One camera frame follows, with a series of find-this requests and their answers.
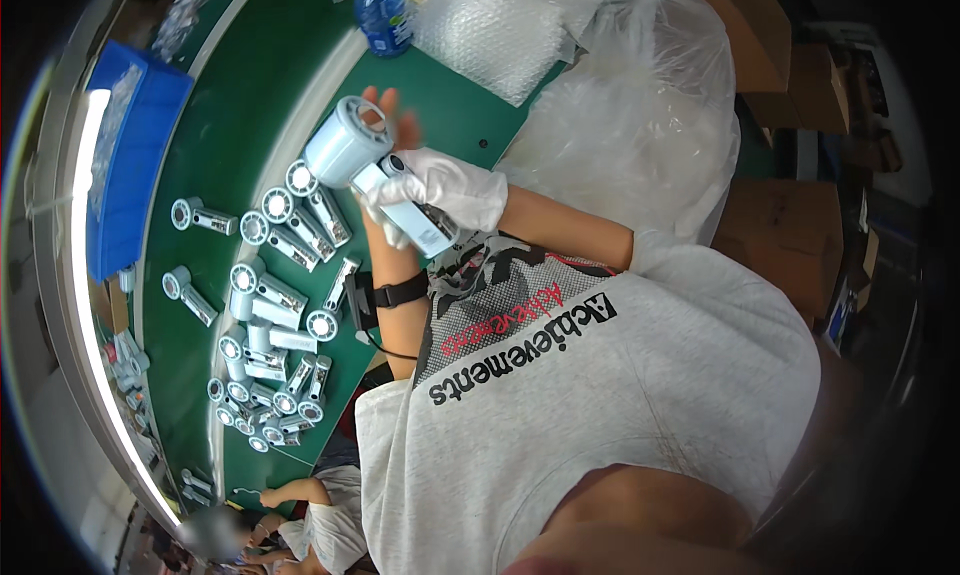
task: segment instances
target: blue plastic crate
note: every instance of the blue plastic crate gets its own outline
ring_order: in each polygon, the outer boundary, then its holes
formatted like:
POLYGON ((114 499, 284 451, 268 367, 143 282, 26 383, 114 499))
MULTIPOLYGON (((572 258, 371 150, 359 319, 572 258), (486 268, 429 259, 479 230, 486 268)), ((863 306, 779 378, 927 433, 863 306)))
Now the blue plastic crate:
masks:
POLYGON ((92 202, 86 212, 86 265, 98 283, 140 258, 154 181, 193 86, 186 73, 109 40, 86 89, 112 89, 131 65, 140 78, 113 145, 99 214, 92 202))

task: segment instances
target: white shirt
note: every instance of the white shirt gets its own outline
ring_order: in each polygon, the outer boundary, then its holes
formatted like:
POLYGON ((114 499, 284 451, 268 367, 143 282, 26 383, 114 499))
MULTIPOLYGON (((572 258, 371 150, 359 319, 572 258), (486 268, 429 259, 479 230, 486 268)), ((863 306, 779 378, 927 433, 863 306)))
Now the white shirt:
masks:
POLYGON ((298 561, 306 559, 309 547, 331 575, 343 575, 367 554, 360 509, 360 469, 336 466, 315 475, 326 487, 332 504, 307 505, 302 520, 287 521, 277 531, 298 561))
POLYGON ((654 231, 630 271, 493 237, 436 293, 414 376, 359 397, 382 573, 498 573, 588 472, 683 473, 756 519, 804 435, 820 362, 774 286, 654 231))

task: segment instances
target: black device on arm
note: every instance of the black device on arm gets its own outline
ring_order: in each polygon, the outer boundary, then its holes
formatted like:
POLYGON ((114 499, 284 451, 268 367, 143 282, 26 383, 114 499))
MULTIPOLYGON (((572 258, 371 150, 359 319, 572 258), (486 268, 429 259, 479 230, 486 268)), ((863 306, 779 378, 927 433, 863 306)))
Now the black device on arm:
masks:
POLYGON ((381 353, 398 358, 417 360, 416 356, 398 354, 383 348, 370 335, 370 330, 379 326, 378 307, 393 308, 423 298, 426 296, 427 284, 426 269, 421 269, 420 272, 403 283, 385 285, 380 288, 374 288, 374 274, 369 270, 358 270, 347 275, 343 287, 346 290, 346 301, 350 306, 353 326, 358 331, 366 333, 366 339, 381 353))

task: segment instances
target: gloved hand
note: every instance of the gloved hand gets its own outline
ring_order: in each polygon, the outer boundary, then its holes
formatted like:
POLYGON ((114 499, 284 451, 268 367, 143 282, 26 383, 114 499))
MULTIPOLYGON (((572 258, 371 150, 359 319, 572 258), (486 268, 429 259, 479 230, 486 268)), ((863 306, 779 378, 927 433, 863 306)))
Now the gloved hand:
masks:
POLYGON ((435 149, 402 149, 396 152, 413 173, 395 176, 362 199, 374 221, 384 227, 387 242, 402 248, 406 236, 384 222, 377 210, 412 201, 442 210, 467 230, 493 232, 507 206, 507 175, 491 172, 435 149))

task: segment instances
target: green workbench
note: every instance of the green workbench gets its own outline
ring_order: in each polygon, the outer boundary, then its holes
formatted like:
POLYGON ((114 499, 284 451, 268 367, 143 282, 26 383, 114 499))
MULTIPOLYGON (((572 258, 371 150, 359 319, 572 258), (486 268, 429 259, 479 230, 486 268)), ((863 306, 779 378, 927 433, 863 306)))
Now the green workbench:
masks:
MULTIPOLYGON (((159 177, 142 270, 150 400, 156 433, 173 473, 183 468, 210 473, 206 384, 213 370, 222 367, 217 362, 222 359, 215 348, 218 321, 205 328, 184 305, 166 297, 161 277, 186 265, 198 292, 224 312, 228 272, 241 239, 238 234, 225 237, 198 227, 177 231, 170 222, 170 206, 176 198, 198 196, 212 209, 239 216, 257 205, 261 170, 283 124, 334 44, 353 28, 350 1, 334 5, 330 0, 248 0, 210 55, 180 117, 159 177)), ((202 41, 193 39, 191 43, 196 52, 202 41)), ((189 59, 181 63, 188 64, 189 59)), ((544 82, 556 77, 561 68, 558 64, 544 82)), ((424 143, 487 168, 493 167, 506 149, 529 105, 528 101, 528 105, 513 108, 412 48, 389 60, 365 53, 327 111, 337 99, 359 94, 369 85, 400 91, 403 106, 419 116, 424 143)), ((369 261, 359 208, 348 193, 336 195, 353 239, 328 264, 308 273, 270 247, 263 246, 259 252, 272 275, 310 298, 306 312, 323 301, 342 257, 369 261)), ((232 497, 230 490, 277 487, 309 475, 375 353, 371 346, 356 341, 354 334, 350 317, 345 315, 338 337, 320 346, 319 353, 333 361, 326 415, 316 428, 301 434, 300 447, 258 454, 234 428, 223 432, 228 498, 257 507, 257 497, 232 497)), ((300 355, 292 353, 288 373, 300 355)))

